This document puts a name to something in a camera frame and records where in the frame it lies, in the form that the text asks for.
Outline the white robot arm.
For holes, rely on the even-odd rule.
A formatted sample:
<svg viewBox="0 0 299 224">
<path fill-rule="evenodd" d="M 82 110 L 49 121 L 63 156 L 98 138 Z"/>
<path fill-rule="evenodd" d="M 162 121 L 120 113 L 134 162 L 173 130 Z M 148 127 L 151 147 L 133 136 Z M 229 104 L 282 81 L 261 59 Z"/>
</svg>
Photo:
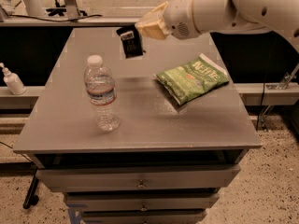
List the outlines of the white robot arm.
<svg viewBox="0 0 299 224">
<path fill-rule="evenodd" d="M 170 0 L 140 19 L 137 31 L 154 39 L 196 38 L 203 33 L 273 31 L 299 51 L 299 0 Z"/>
</svg>

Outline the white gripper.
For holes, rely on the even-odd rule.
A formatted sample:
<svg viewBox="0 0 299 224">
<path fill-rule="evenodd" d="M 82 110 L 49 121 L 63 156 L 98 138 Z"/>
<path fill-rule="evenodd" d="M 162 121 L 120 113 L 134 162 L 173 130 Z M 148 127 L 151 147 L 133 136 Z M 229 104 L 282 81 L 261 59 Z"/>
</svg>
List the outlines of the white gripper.
<svg viewBox="0 0 299 224">
<path fill-rule="evenodd" d="M 142 36 L 157 40 L 165 40 L 171 34 L 178 39 L 196 38 L 200 33 L 194 25 L 192 1 L 163 2 L 145 14 L 135 28 Z"/>
</svg>

